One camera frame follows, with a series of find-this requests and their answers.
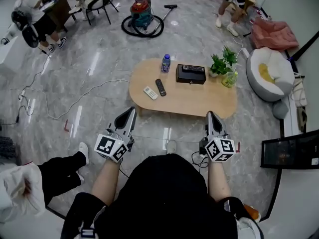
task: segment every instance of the vacuum hose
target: vacuum hose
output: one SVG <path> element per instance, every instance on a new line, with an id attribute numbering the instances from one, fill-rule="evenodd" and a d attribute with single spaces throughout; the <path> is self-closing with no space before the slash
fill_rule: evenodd
<path id="1" fill-rule="evenodd" d="M 148 37 L 148 38 L 155 38 L 155 37 L 158 37 L 160 34 L 162 34 L 163 30 L 164 30 L 164 21 L 156 16 L 156 15 L 152 15 L 154 18 L 158 19 L 159 20 L 159 23 L 160 23 L 160 30 L 157 34 L 155 34 L 155 32 L 157 31 L 157 27 L 154 29 L 153 32 L 149 33 L 149 34 L 143 34 L 142 32 L 140 32 L 136 26 L 135 26 L 135 19 L 132 18 L 132 16 L 128 16 L 126 17 L 123 21 L 122 21 L 122 30 L 126 33 L 126 34 L 129 34 L 129 35 L 133 35 L 133 36 L 139 36 L 139 37 Z M 132 27 L 134 28 L 134 30 L 136 31 L 136 33 L 132 33 L 132 32 L 129 32 L 125 27 L 124 27 L 124 23 L 125 21 L 127 21 L 128 19 L 132 18 Z"/>
<path id="2" fill-rule="evenodd" d="M 129 35 L 133 35 L 133 36 L 138 36 L 138 37 L 148 37 L 148 38 L 155 38 L 155 37 L 158 37 L 160 34 L 162 34 L 163 30 L 164 30 L 164 20 L 166 19 L 167 15 L 169 15 L 169 13 L 177 8 L 177 5 L 176 4 L 167 4 L 167 5 L 164 5 L 165 8 L 169 9 L 169 11 L 166 13 L 166 15 L 163 17 L 163 19 L 161 19 L 160 17 L 156 16 L 156 15 L 152 15 L 154 18 L 157 18 L 159 20 L 159 23 L 158 25 L 156 26 L 156 28 L 154 29 L 154 31 L 152 33 L 149 33 L 149 34 L 143 34 L 141 33 L 135 26 L 135 19 L 132 18 L 132 16 L 128 16 L 127 18 L 125 18 L 122 22 L 122 30 L 126 33 L 126 34 L 129 34 Z M 128 19 L 132 18 L 132 22 L 131 22 L 131 25 L 132 27 L 134 28 L 134 30 L 136 31 L 136 33 L 132 33 L 132 32 L 129 32 L 127 31 L 127 29 L 124 27 L 124 23 L 125 21 L 127 21 Z"/>

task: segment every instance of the marble floor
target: marble floor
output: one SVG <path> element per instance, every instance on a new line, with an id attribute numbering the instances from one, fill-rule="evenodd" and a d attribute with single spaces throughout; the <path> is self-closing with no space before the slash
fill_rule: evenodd
<path id="1" fill-rule="evenodd" d="M 23 100 L 25 105 L 27 101 L 30 103 L 29 112 L 33 114 L 27 116 L 21 110 L 19 124 L 3 126 L 0 132 L 19 145 L 23 162 L 33 160 L 41 164 L 53 157 L 72 155 L 81 141 L 89 146 L 91 161 L 81 170 L 85 183 L 55 197 L 49 204 L 63 215 L 67 214 L 78 192 L 91 190 L 103 165 L 104 159 L 93 151 L 97 134 L 103 132 L 112 115 L 134 103 L 128 93 L 128 82 L 111 82 L 95 88 L 70 112 L 53 119 L 47 114 L 46 97 L 49 114 L 59 117 L 91 87 L 112 79 L 130 80 L 134 65 L 145 58 L 162 58 L 169 53 L 174 60 L 210 66 L 210 55 L 221 54 L 224 45 L 237 52 L 241 48 L 225 27 L 214 26 L 221 0 L 152 0 L 154 13 L 160 17 L 167 12 L 165 4 L 178 5 L 165 20 L 163 34 L 155 39 L 129 36 L 121 30 L 121 22 L 130 14 L 133 1 L 114 0 L 119 13 L 107 6 L 111 25 L 103 12 L 96 14 L 92 26 L 80 19 L 77 22 L 69 19 L 66 23 L 68 41 L 61 50 L 56 49 L 48 58 L 38 49 L 30 49 L 20 72 L 12 80 L 0 78 L 0 119 L 10 123 L 15 120 L 20 105 L 19 93 L 32 82 L 34 74 L 45 67 L 31 86 L 33 90 L 26 90 L 26 100 Z M 225 25 L 230 21 L 230 12 L 225 13 Z M 241 36 L 250 31 L 249 27 L 245 22 L 236 25 Z M 243 40 L 243 45 L 252 51 L 249 37 Z M 250 88 L 242 53 L 238 60 L 238 107 L 225 122 L 235 143 L 240 142 L 240 154 L 224 167 L 233 195 L 258 209 L 263 216 L 277 171 L 260 168 L 261 141 L 279 137 L 279 121 L 272 116 L 271 105 L 259 99 Z M 64 130 L 67 120 L 69 132 Z M 191 154 L 198 150 L 198 142 L 204 136 L 204 118 L 145 111 L 137 117 L 133 136 L 132 152 L 122 163 L 128 175 L 146 157 L 165 154 L 168 139 L 176 140 L 178 154 L 191 161 Z M 207 179 L 207 168 L 201 173 Z M 117 191 L 126 180 L 120 174 Z"/>

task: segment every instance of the green plant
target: green plant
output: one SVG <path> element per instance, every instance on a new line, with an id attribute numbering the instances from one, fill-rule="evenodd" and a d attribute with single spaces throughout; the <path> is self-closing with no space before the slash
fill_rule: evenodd
<path id="1" fill-rule="evenodd" d="M 212 64 L 210 70 L 214 74 L 226 74 L 228 72 L 232 72 L 233 70 L 228 67 L 228 65 L 232 66 L 237 63 L 236 53 L 233 52 L 227 46 L 224 46 L 223 49 L 223 58 L 219 58 L 216 54 L 211 56 L 214 63 Z"/>

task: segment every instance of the white remote control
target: white remote control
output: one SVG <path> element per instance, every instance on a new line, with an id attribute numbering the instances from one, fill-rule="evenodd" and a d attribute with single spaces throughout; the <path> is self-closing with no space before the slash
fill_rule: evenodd
<path id="1" fill-rule="evenodd" d="M 143 89 L 143 91 L 153 100 L 159 97 L 158 94 L 156 94 L 149 86 Z"/>

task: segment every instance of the remote control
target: remote control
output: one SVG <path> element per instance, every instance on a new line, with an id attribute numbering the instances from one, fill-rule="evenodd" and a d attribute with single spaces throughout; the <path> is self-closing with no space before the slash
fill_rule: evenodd
<path id="1" fill-rule="evenodd" d="M 190 65 L 183 65 L 182 70 L 186 72 L 199 72 L 205 73 L 205 68 L 202 66 L 190 66 Z"/>
<path id="2" fill-rule="evenodd" d="M 153 100 L 159 97 L 158 94 L 156 94 L 149 86 L 143 89 L 143 91 Z"/>
<path id="3" fill-rule="evenodd" d="M 160 79 L 157 79 L 156 81 L 155 81 L 155 83 L 156 83 L 156 86 L 158 87 L 158 89 L 159 89 L 159 93 L 160 93 L 160 95 L 163 97 L 163 96 L 166 96 L 166 91 L 165 91 L 165 89 L 164 89 L 164 86 L 163 86 L 163 83 L 161 82 L 161 80 Z"/>

